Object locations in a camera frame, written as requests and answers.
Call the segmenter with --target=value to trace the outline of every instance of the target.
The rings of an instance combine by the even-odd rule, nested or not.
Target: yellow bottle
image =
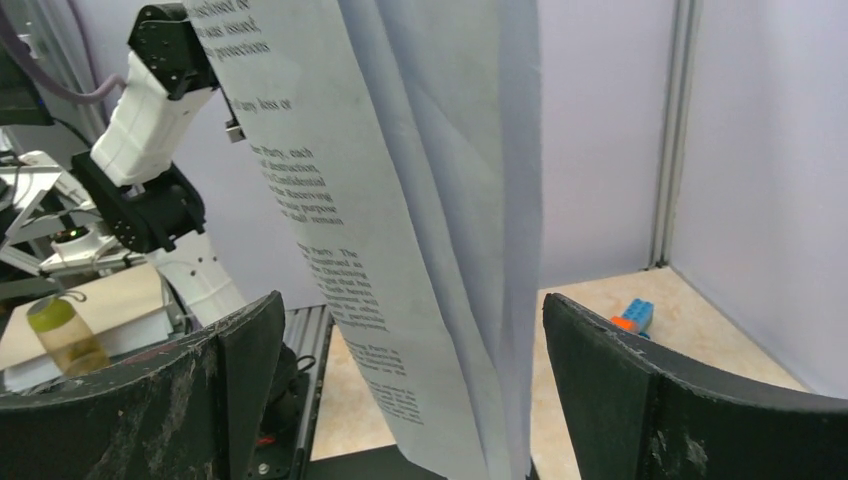
[[[70,302],[57,297],[39,300],[27,311],[27,320],[44,350],[66,377],[108,367],[109,355]]]

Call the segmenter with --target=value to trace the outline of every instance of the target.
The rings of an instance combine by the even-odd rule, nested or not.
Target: black monitor
[[[6,125],[53,125],[53,119],[32,80],[0,45],[0,127]]]

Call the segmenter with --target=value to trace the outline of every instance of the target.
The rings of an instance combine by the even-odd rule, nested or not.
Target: blue block
[[[637,298],[627,307],[621,318],[638,323],[639,331],[644,332],[654,319],[654,304]]]

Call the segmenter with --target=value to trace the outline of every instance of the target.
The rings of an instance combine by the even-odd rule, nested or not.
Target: wall
[[[149,3],[76,0],[99,78],[114,72],[126,74],[127,39],[138,10]],[[287,308],[324,303],[255,156],[245,142],[227,140],[224,123],[229,118],[226,103],[216,96],[195,119],[174,155],[203,196],[207,227],[219,257],[247,299],[276,289]]]
[[[672,265],[848,397],[848,3],[703,3]]]
[[[673,0],[540,0],[542,284],[648,266]]]

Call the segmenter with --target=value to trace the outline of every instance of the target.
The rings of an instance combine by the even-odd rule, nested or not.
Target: green bottle cap
[[[42,298],[27,310],[29,326],[35,333],[44,333],[61,327],[76,315],[74,306],[56,297]]]

